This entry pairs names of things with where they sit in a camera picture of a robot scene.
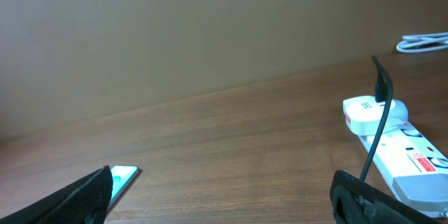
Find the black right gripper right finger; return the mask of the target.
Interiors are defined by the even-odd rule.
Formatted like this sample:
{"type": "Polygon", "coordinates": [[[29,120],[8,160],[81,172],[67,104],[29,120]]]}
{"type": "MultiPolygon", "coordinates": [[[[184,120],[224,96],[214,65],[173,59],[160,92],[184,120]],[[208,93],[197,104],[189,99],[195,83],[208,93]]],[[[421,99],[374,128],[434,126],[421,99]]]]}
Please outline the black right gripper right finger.
{"type": "Polygon", "coordinates": [[[438,224],[343,170],[334,173],[330,201],[337,224],[438,224]]]}

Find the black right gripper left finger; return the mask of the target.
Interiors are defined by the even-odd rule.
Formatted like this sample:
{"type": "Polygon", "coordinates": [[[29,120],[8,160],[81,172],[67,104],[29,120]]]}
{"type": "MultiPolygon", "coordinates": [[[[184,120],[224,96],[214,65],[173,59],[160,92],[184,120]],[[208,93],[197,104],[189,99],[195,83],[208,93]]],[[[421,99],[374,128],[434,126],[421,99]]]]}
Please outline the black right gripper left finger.
{"type": "Polygon", "coordinates": [[[113,178],[108,165],[1,219],[1,224],[103,224],[113,178]]]}

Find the Galaxy S25 smartphone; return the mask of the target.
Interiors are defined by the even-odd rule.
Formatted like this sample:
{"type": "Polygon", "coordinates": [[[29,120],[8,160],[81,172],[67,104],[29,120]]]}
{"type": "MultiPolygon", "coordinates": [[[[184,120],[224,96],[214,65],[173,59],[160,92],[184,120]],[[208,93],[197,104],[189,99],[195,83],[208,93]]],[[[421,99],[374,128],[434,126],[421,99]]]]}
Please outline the Galaxy S25 smartphone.
{"type": "Polygon", "coordinates": [[[113,189],[108,208],[110,209],[137,177],[140,168],[136,165],[115,165],[111,168],[113,189]]]}

